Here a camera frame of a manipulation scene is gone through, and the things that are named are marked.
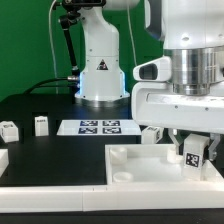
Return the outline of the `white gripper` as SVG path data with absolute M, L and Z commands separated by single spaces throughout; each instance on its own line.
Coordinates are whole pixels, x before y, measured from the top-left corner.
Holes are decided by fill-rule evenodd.
M 139 125 L 172 128 L 168 135 L 177 155 L 183 144 L 177 129 L 211 133 L 209 160 L 216 159 L 220 134 L 224 134 L 223 96 L 178 95 L 165 83 L 139 82 L 132 90 L 131 109 L 133 120 Z

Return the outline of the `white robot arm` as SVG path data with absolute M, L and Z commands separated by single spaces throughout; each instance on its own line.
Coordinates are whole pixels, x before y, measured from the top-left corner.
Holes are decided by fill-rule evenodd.
M 118 31 L 104 10 L 143 5 L 142 56 L 125 92 Z M 75 98 L 93 106 L 131 98 L 139 125 L 224 134 L 224 0 L 63 0 L 70 24 L 80 21 L 85 67 Z

